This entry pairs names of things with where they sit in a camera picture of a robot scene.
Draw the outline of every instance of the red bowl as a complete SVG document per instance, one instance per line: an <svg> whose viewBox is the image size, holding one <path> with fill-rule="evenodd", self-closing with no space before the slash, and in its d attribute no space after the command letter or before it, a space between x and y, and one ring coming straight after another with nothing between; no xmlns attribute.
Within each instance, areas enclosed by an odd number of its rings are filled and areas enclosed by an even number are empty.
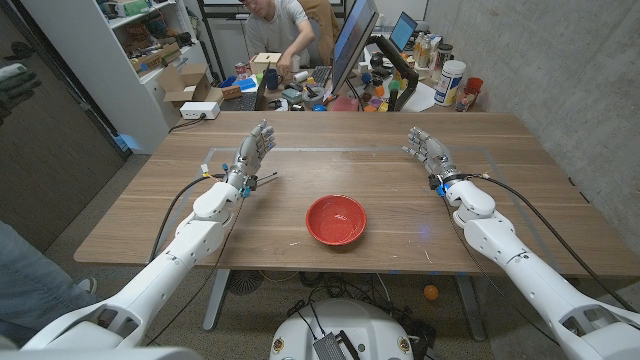
<svg viewBox="0 0 640 360"><path fill-rule="evenodd" d="M307 229L327 245L345 245L357 239L367 225L362 205L344 195L328 195L307 211Z"/></svg>

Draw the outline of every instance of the concrete wall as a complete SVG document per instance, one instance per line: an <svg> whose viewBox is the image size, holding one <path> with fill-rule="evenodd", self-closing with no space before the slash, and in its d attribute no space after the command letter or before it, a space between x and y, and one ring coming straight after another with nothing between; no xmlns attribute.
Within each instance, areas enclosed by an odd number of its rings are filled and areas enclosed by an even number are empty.
<svg viewBox="0 0 640 360"><path fill-rule="evenodd" d="M430 0L426 20L640 254L640 1Z"/></svg>
<svg viewBox="0 0 640 360"><path fill-rule="evenodd" d="M427 0L375 0L380 14L384 14L387 26L395 26L404 11L414 20L422 20Z"/></svg>

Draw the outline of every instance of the plastic bottle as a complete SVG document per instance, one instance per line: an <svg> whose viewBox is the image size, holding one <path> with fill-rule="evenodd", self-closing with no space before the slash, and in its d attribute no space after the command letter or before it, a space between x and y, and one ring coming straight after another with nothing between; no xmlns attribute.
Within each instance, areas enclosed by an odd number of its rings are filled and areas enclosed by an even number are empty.
<svg viewBox="0 0 640 360"><path fill-rule="evenodd" d="M418 60L418 66L426 68L429 63L429 54L431 53L431 44L429 39L422 39L420 44L420 59Z"/></svg>
<svg viewBox="0 0 640 360"><path fill-rule="evenodd" d="M413 45L413 58L416 61L418 60L418 55L420 54L420 43L422 42L423 38L424 38L424 33L421 31L420 34L418 34L418 37L416 38Z"/></svg>
<svg viewBox="0 0 640 360"><path fill-rule="evenodd" d="M436 94L433 97L436 104L450 106L456 99L458 85L462 81L467 64L458 60L449 60L442 67L440 81L435 86Z"/></svg>

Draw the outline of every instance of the orange ball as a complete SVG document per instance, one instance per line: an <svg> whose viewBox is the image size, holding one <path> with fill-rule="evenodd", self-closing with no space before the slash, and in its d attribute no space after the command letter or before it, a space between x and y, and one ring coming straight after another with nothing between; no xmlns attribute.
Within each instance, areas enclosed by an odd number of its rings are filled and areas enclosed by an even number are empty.
<svg viewBox="0 0 640 360"><path fill-rule="evenodd" d="M424 297L429 300L435 300L438 298L438 288L433 285L427 285L424 287Z"/></svg>

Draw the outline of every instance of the chair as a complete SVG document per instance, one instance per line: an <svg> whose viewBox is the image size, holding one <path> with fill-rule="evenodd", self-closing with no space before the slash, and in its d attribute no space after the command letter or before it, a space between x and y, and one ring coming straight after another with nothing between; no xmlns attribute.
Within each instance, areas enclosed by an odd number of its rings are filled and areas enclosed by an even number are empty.
<svg viewBox="0 0 640 360"><path fill-rule="evenodd" d="M329 0L298 0L309 18L315 35L307 47L311 67L331 65L333 45L340 35L340 25Z"/></svg>

